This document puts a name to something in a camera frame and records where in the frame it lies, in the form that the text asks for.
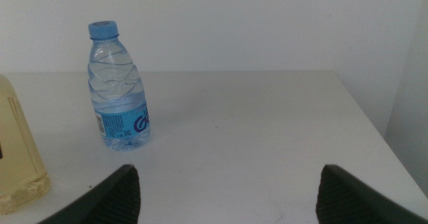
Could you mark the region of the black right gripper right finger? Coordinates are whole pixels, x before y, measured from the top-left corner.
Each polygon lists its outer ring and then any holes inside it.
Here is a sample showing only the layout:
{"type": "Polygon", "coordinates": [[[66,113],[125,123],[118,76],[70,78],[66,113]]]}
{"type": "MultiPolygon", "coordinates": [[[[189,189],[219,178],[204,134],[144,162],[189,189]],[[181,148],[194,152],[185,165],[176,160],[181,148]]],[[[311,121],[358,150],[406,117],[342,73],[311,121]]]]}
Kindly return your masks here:
{"type": "Polygon", "coordinates": [[[316,216],[325,224],[427,224],[335,164],[322,169],[316,216]]]}

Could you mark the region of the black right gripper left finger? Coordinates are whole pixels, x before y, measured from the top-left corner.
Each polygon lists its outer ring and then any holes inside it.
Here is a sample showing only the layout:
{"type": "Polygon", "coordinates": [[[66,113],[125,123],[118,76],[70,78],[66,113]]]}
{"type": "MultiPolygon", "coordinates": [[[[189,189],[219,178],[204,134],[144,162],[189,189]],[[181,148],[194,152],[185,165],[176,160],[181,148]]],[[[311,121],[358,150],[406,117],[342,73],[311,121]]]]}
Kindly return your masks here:
{"type": "Polygon", "coordinates": [[[85,195],[44,219],[45,224],[137,224],[140,215],[137,169],[125,164],[85,195]]]}

